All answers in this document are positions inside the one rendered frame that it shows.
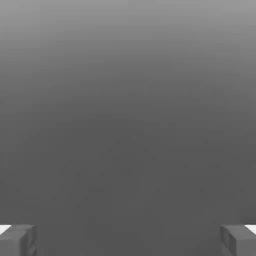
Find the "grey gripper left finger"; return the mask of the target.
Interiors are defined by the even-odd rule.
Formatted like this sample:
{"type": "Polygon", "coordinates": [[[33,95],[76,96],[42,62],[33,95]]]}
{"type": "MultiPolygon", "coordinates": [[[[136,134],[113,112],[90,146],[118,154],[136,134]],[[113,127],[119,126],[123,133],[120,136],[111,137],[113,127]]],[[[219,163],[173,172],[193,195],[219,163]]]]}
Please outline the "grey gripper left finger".
{"type": "Polygon", "coordinates": [[[38,256],[37,226],[0,224],[0,256],[38,256]]]}

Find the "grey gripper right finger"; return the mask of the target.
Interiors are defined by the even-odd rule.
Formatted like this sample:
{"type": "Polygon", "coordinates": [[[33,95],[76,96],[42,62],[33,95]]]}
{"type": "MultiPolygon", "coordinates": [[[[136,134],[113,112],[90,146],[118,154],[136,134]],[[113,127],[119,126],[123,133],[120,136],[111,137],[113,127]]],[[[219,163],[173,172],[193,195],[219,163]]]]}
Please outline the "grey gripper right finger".
{"type": "Polygon", "coordinates": [[[256,224],[221,225],[222,256],[256,256],[256,224]]]}

